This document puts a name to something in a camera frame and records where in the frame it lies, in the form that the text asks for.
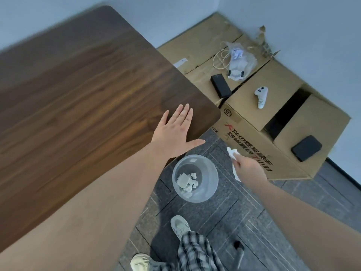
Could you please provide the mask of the person's right hand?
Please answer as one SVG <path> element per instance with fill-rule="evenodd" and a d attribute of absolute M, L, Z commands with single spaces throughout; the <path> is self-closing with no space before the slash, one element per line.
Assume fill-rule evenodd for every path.
<path fill-rule="evenodd" d="M 264 173 L 263 168 L 253 158 L 250 158 L 249 173 L 250 174 L 248 178 L 240 178 L 240 179 L 241 182 L 244 183 L 250 189 L 255 189 L 260 185 L 268 182 L 268 179 L 266 177 L 266 174 Z"/>

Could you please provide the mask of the clear plastic bag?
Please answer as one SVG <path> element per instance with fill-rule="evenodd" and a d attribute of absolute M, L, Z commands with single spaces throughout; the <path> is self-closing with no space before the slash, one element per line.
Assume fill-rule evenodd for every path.
<path fill-rule="evenodd" d="M 228 79 L 243 81 L 257 65 L 257 59 L 240 43 L 226 42 L 230 61 L 228 64 Z"/>

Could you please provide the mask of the white handheld controller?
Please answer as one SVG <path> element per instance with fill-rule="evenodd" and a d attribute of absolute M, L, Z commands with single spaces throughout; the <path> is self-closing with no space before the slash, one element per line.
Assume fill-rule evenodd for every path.
<path fill-rule="evenodd" d="M 254 95 L 258 97 L 258 109 L 263 109 L 268 95 L 268 87 L 259 87 L 254 92 Z"/>

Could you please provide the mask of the plain flat cardboard box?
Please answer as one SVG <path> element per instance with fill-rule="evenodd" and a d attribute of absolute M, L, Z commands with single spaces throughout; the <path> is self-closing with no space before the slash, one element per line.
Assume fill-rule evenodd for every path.
<path fill-rule="evenodd" d="M 188 61 L 178 70 L 219 107 L 225 98 L 220 99 L 217 95 L 210 81 L 212 75 L 222 74 L 233 92 L 270 61 L 249 50 L 257 59 L 257 65 L 250 75 L 243 81 L 228 79 L 228 70 L 224 68 L 230 60 L 226 42 L 240 43 L 245 48 L 251 45 L 249 36 L 221 14 L 214 13 L 157 50 L 172 64 L 187 58 Z"/>

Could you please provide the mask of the person's left forearm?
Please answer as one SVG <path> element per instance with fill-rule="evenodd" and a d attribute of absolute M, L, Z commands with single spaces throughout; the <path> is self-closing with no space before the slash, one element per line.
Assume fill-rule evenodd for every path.
<path fill-rule="evenodd" d="M 0 271 L 114 271 L 174 148 L 151 142 L 0 253 Z"/>

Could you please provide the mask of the pile of crumpled white tissues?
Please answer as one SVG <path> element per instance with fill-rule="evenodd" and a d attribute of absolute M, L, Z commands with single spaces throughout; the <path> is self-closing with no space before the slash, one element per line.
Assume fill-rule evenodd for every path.
<path fill-rule="evenodd" d="M 183 192 L 191 192 L 192 190 L 196 189 L 199 185 L 199 182 L 197 181 L 197 174 L 196 173 L 190 173 L 190 174 L 182 173 L 178 177 L 176 184 Z"/>

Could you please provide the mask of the person's left hand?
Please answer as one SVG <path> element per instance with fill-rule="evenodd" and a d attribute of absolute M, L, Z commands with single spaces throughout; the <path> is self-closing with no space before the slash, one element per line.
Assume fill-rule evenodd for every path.
<path fill-rule="evenodd" d="M 170 119 L 167 119 L 169 127 L 160 129 L 160 121 L 154 131 L 150 148 L 165 159 L 178 157 L 186 153 L 187 133 L 189 127 L 180 126 L 180 113 L 185 105 L 179 105 Z M 193 109 L 190 108 L 190 125 L 193 117 Z"/>

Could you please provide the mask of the clear plastic waste bin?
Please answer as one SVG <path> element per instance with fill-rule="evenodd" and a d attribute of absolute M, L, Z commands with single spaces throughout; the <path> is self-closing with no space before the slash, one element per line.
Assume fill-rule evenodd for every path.
<path fill-rule="evenodd" d="M 191 192 L 183 192 L 176 181 L 182 174 L 197 174 L 199 185 Z M 218 172 L 210 159 L 202 155 L 187 155 L 175 166 L 172 173 L 173 187 L 177 194 L 191 203 L 201 203 L 210 199 L 218 188 Z"/>

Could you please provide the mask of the printed cardboard box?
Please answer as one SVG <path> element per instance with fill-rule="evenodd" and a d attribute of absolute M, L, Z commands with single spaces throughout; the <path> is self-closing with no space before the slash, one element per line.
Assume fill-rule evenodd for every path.
<path fill-rule="evenodd" d="M 270 180 L 306 180 L 318 173 L 349 115 L 277 61 L 269 61 L 220 107 L 213 126 Z"/>

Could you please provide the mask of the white tissue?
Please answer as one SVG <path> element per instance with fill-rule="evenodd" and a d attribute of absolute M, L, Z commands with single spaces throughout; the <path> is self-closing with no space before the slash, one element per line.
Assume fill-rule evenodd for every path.
<path fill-rule="evenodd" d="M 230 147 L 227 147 L 226 149 L 229 154 L 229 157 L 232 160 L 237 162 L 237 165 L 235 165 L 234 163 L 232 164 L 232 173 L 234 175 L 234 178 L 236 181 L 241 182 L 241 179 L 239 178 L 239 175 L 237 173 L 238 170 L 240 169 L 241 164 L 240 164 L 239 160 L 237 159 L 237 157 L 235 157 L 235 154 L 240 155 L 240 156 L 241 156 L 241 154 L 238 152 L 237 149 L 231 149 Z"/>

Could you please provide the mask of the plaid trousers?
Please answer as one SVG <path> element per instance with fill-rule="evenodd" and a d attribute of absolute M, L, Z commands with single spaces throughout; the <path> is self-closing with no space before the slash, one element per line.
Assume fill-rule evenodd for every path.
<path fill-rule="evenodd" d="M 194 231 L 181 236 L 176 264 L 149 263 L 148 271 L 226 271 L 208 239 Z"/>

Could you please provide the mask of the person's right forearm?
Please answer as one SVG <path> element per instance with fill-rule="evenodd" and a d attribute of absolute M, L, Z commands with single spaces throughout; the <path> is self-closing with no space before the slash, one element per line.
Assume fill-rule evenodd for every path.
<path fill-rule="evenodd" d="M 361 271 L 361 234 L 276 187 L 247 182 L 299 257 L 312 271 Z"/>

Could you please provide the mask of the long black power bank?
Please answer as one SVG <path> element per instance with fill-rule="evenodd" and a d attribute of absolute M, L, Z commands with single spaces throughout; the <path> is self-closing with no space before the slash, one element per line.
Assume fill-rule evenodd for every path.
<path fill-rule="evenodd" d="M 220 99 L 228 98 L 232 95 L 232 91 L 222 74 L 212 75 L 210 81 Z"/>

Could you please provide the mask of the white sneaker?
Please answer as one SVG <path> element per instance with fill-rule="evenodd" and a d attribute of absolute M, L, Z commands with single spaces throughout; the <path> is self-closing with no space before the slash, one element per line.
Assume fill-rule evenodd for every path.
<path fill-rule="evenodd" d="M 130 261 L 132 271 L 154 271 L 158 266 L 159 262 L 144 253 L 135 254 Z"/>
<path fill-rule="evenodd" d="M 176 234 L 178 239 L 181 241 L 183 235 L 191 232 L 188 222 L 181 215 L 176 215 L 170 220 L 171 228 Z"/>

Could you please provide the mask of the torn clear packing tape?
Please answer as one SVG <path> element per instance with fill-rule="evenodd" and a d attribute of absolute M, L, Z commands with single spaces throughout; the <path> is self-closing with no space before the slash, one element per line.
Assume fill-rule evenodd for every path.
<path fill-rule="evenodd" d="M 268 59 L 275 59 L 276 55 L 281 51 L 274 51 L 273 47 L 268 43 L 265 25 L 257 28 L 250 28 L 245 33 L 249 36 L 251 41 L 251 45 L 247 47 L 247 50 Z"/>

